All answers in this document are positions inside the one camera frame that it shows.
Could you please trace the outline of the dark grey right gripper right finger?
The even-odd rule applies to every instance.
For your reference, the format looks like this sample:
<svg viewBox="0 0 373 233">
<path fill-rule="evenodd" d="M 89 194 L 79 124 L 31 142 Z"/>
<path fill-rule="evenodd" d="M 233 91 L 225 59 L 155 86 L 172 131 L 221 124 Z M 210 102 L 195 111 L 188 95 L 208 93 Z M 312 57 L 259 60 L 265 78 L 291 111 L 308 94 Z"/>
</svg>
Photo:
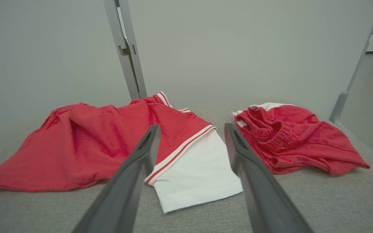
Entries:
<svg viewBox="0 0 373 233">
<path fill-rule="evenodd" d="M 237 126 L 226 123 L 232 171 L 240 178 L 254 233 L 312 233 L 313 230 L 251 148 Z"/>
</svg>

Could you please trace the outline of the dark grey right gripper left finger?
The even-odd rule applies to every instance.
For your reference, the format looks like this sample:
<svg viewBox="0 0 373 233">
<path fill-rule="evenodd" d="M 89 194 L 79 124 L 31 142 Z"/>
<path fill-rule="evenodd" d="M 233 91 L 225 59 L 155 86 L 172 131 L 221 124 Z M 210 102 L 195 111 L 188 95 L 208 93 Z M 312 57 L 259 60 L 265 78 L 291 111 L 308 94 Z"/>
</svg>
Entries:
<svg viewBox="0 0 373 233">
<path fill-rule="evenodd" d="M 154 170 L 161 127 L 151 125 L 131 154 L 107 182 L 74 233 L 131 233 L 144 179 Z"/>
</svg>

